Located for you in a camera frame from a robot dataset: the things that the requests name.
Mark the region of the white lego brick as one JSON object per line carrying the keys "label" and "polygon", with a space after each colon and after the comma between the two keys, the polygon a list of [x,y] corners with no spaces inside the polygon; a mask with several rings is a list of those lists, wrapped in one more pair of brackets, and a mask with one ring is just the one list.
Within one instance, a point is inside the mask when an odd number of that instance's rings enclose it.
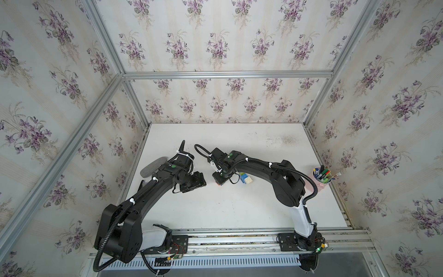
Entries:
{"label": "white lego brick", "polygon": [[251,177],[246,177],[246,178],[244,179],[244,182],[245,182],[246,184],[250,184],[250,183],[253,182],[253,180],[251,179]]}

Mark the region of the light blue lego brick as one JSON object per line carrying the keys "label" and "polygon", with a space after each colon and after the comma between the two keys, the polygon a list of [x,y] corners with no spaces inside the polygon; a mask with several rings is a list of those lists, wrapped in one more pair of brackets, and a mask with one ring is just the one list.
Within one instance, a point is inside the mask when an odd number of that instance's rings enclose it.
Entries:
{"label": "light blue lego brick", "polygon": [[239,173],[240,180],[243,184],[248,183],[249,176],[246,173]]}

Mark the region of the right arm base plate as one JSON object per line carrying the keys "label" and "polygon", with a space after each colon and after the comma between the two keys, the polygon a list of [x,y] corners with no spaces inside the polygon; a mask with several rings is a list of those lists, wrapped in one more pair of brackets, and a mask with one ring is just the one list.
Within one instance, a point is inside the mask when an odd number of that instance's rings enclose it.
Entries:
{"label": "right arm base plate", "polygon": [[282,252],[302,251],[315,254],[325,248],[325,238],[321,233],[312,234],[308,238],[297,233],[279,233],[276,241]]}

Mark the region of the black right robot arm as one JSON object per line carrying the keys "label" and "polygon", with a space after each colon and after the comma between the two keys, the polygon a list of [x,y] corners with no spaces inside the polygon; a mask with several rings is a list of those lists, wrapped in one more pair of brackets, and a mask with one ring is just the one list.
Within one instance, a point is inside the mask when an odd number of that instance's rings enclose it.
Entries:
{"label": "black right robot arm", "polygon": [[311,220],[306,204],[317,196],[318,186],[308,175],[296,170],[291,162],[267,162],[239,151],[225,153],[219,148],[208,151],[199,144],[195,144],[195,150],[215,169],[212,176],[219,185],[230,180],[235,173],[245,173],[269,182],[277,200],[291,208],[296,237],[315,240],[317,224]]}

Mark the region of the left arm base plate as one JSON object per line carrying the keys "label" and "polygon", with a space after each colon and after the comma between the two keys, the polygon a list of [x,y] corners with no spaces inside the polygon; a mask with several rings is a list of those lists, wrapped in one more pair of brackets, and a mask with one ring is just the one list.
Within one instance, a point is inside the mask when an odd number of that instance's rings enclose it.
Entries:
{"label": "left arm base plate", "polygon": [[188,235],[172,235],[160,247],[152,247],[142,251],[145,255],[183,256],[188,251]]}

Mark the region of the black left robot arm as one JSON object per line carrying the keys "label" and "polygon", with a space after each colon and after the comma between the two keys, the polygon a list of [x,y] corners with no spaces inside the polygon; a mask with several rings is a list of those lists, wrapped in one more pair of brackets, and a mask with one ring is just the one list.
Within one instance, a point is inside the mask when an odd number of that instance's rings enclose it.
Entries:
{"label": "black left robot arm", "polygon": [[169,229],[155,225],[152,232],[162,237],[152,238],[142,231],[142,221],[160,198],[176,186],[181,193],[206,186],[203,173],[193,171],[194,158],[185,151],[185,141],[182,141],[177,153],[159,165],[150,175],[151,180],[135,195],[104,209],[94,243],[98,251],[93,262],[94,272],[104,270],[117,260],[129,263],[140,251],[165,244]]}

